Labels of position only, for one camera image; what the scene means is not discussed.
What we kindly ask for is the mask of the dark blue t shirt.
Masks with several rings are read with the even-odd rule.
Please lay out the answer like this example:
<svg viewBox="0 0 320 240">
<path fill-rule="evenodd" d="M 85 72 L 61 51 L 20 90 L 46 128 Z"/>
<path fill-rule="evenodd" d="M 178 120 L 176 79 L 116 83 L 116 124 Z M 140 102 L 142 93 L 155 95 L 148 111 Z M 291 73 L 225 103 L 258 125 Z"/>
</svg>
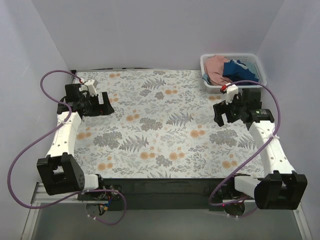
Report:
<svg viewBox="0 0 320 240">
<path fill-rule="evenodd" d="M 244 80 L 259 82 L 256 75 L 251 73 L 244 63 L 235 59 L 224 63 L 222 76 L 230 79 L 232 83 Z"/>
</svg>

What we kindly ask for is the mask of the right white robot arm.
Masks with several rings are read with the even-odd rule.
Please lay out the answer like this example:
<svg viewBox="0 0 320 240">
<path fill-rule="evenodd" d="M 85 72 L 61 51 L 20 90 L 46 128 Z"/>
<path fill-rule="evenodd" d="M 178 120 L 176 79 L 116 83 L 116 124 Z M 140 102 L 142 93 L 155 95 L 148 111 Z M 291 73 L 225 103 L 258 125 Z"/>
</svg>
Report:
<svg viewBox="0 0 320 240">
<path fill-rule="evenodd" d="M 246 88 L 239 92 L 236 85 L 223 86 L 225 100 L 213 106 L 214 121 L 222 127 L 242 121 L 251 134 L 260 155 L 264 175 L 258 180 L 249 175 L 232 174 L 233 182 L 226 186 L 227 195 L 237 199 L 246 195 L 255 200 L 261 210 L 295 210 L 298 208 L 308 181 L 290 164 L 277 136 L 278 126 L 269 109 L 262 108 L 261 92 Z"/>
</svg>

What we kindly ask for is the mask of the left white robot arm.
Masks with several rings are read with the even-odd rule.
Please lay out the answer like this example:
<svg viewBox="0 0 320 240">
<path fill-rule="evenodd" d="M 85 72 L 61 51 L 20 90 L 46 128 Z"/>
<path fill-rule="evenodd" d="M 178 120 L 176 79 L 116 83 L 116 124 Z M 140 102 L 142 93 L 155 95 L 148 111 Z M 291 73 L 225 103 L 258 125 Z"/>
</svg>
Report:
<svg viewBox="0 0 320 240">
<path fill-rule="evenodd" d="M 107 116 L 114 109 L 106 92 L 99 101 L 96 86 L 90 79 L 85 83 L 65 85 L 65 96 L 57 106 L 57 126 L 46 157 L 37 161 L 37 170 L 48 195 L 89 191 L 95 200 L 106 196 L 106 187 L 98 174 L 85 174 L 74 157 L 78 128 L 83 117 Z"/>
</svg>

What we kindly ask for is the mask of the pink t shirt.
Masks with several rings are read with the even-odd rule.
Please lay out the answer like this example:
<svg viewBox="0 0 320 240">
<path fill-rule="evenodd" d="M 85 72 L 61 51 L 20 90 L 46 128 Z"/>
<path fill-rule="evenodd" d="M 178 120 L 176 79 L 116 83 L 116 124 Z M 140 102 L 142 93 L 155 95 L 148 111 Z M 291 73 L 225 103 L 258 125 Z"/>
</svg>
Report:
<svg viewBox="0 0 320 240">
<path fill-rule="evenodd" d="M 220 55 L 208 58 L 204 62 L 204 71 L 212 86 L 223 86 L 232 82 L 228 77 L 223 76 L 224 64 L 228 62 L 227 58 Z"/>
</svg>

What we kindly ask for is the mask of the white plastic basket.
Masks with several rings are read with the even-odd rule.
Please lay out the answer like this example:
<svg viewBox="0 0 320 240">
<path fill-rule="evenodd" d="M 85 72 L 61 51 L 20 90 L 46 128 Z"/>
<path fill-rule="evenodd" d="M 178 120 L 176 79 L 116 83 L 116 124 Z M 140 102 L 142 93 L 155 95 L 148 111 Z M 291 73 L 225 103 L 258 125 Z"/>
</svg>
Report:
<svg viewBox="0 0 320 240">
<path fill-rule="evenodd" d="M 220 53 L 204 54 L 200 57 L 200 68 L 204 88 L 209 94 L 220 94 L 220 89 L 228 83 L 240 83 L 241 88 L 259 88 L 267 85 L 263 67 L 254 54 Z"/>
</svg>

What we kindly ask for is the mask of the light blue t shirt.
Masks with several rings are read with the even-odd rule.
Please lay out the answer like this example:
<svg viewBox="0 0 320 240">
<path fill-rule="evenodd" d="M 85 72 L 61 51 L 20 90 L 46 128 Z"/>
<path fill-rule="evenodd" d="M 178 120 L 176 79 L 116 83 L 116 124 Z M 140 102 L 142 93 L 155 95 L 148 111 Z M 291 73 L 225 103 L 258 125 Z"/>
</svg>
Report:
<svg viewBox="0 0 320 240">
<path fill-rule="evenodd" d="M 245 62 L 244 63 L 246 65 L 246 67 L 248 68 L 248 70 L 253 73 L 254 75 L 257 76 L 257 68 L 256 65 L 252 62 Z"/>
</svg>

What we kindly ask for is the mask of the floral table mat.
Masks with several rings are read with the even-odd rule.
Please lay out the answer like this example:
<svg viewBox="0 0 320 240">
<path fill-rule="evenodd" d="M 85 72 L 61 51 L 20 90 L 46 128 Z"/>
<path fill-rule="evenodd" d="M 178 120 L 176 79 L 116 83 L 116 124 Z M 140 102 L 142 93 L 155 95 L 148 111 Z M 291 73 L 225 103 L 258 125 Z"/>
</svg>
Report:
<svg viewBox="0 0 320 240">
<path fill-rule="evenodd" d="M 104 178 L 225 178 L 237 167 L 264 176 L 257 146 L 241 122 L 214 122 L 199 70 L 79 72 L 97 80 L 114 113 L 85 117 L 74 156 L 86 174 Z"/>
</svg>

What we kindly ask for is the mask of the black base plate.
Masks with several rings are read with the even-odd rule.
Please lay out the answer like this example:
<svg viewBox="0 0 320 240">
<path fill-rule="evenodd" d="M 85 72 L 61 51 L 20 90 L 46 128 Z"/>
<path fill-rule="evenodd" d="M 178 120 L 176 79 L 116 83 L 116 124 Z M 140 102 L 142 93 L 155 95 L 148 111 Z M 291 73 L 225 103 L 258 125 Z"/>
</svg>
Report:
<svg viewBox="0 0 320 240">
<path fill-rule="evenodd" d="M 104 178 L 106 189 L 115 189 L 126 199 L 127 210 L 183 210 L 209 209 L 222 211 L 222 206 L 210 206 L 209 196 L 223 178 Z M 109 198 L 97 200 L 94 195 L 102 193 L 79 194 L 77 200 L 98 204 Z M 211 203 L 236 200 L 244 197 L 244 193 L 236 191 L 233 178 L 224 183 L 211 199 Z M 110 211 L 123 210 L 120 196 L 114 196 Z"/>
</svg>

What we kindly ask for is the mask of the aluminium rail frame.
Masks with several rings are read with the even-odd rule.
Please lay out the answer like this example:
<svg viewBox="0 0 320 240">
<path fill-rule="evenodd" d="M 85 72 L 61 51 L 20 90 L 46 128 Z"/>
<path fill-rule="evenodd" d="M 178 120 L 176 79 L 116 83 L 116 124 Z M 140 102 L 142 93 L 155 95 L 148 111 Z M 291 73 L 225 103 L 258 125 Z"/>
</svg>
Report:
<svg viewBox="0 0 320 240">
<path fill-rule="evenodd" d="M 58 196 L 37 184 L 32 197 L 24 240 L 310 240 L 301 207 L 296 210 L 259 210 L 245 203 L 246 217 L 235 218 L 207 209 L 128 210 L 114 226 L 91 218 L 97 209 L 71 197 L 45 207 Z"/>
</svg>

